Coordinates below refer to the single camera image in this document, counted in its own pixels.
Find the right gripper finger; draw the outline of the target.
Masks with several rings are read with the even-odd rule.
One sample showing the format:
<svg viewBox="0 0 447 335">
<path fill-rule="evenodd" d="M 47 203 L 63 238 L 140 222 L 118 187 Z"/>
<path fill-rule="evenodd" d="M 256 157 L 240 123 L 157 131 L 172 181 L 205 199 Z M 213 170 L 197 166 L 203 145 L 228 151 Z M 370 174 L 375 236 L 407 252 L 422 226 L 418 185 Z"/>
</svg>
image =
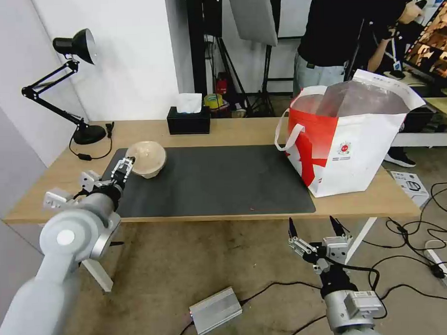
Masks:
<svg viewBox="0 0 447 335">
<path fill-rule="evenodd" d="M 320 242 L 308 243 L 297 235 L 295 224 L 291 217 L 288 219 L 288 245 L 306 262 L 317 262 L 319 258 Z"/>
<path fill-rule="evenodd" d="M 343 227 L 343 225 L 337 218 L 330 216 L 329 219 L 335 232 L 335 236 L 339 237 L 346 244 L 350 245 L 353 239 L 352 235 L 347 233 L 347 230 Z"/>
</svg>

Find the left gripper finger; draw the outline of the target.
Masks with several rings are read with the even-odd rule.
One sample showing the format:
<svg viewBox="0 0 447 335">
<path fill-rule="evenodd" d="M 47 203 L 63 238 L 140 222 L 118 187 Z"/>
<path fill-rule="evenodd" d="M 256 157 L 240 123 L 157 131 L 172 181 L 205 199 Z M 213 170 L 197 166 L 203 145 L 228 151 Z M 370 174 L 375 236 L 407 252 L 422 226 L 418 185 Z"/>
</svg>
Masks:
<svg viewBox="0 0 447 335">
<path fill-rule="evenodd" d="M 136 160 L 136 158 L 134 156 L 132 156 L 132 157 L 128 156 L 121 160 L 120 170 L 121 170 L 121 173 L 123 174 L 123 178 L 129 177 L 129 175 L 132 171 L 133 165 L 135 163 L 135 160 Z"/>
<path fill-rule="evenodd" d="M 111 175 L 114 175 L 116 172 L 128 173 L 128 158 L 124 157 L 120 159 L 115 167 L 112 169 Z"/>
</svg>

